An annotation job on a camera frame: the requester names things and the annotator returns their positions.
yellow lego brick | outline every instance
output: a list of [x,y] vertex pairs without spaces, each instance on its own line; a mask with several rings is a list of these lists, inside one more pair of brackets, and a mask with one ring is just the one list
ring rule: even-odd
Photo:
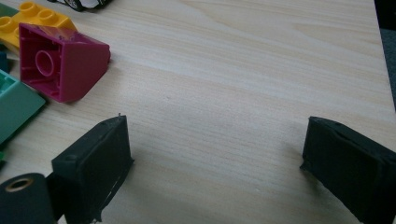
[[20,22],[77,30],[73,22],[64,14],[34,2],[21,3],[19,10],[20,12],[13,17],[0,18],[0,40],[17,54],[20,48],[18,32]]

pink lego brick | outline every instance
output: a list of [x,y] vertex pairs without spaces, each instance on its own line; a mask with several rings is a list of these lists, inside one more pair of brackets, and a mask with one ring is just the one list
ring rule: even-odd
[[110,46],[75,30],[20,24],[21,81],[58,102],[81,99],[107,70]]

green lego brick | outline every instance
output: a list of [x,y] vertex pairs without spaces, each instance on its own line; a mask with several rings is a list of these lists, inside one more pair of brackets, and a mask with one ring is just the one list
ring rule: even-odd
[[0,70],[0,144],[45,103],[37,93]]
[[17,14],[19,11],[13,7],[8,7],[2,3],[0,3],[0,17],[9,16]]

wood grain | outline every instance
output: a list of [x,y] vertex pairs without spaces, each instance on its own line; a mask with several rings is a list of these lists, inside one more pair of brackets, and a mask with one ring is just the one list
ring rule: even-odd
[[48,175],[51,159],[121,113],[135,165],[104,223],[359,223],[299,166],[309,116],[396,149],[373,1],[114,0],[82,13],[37,3],[109,44],[111,62],[82,100],[48,100],[7,145],[1,182]]

wooden table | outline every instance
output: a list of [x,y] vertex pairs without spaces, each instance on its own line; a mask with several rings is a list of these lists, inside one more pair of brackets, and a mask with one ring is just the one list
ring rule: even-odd
[[51,159],[121,113],[135,164],[104,223],[359,223],[299,166],[309,116],[396,149],[374,1],[114,0],[82,13],[37,3],[109,44],[111,62],[82,100],[48,100],[7,145],[1,182],[48,175]]

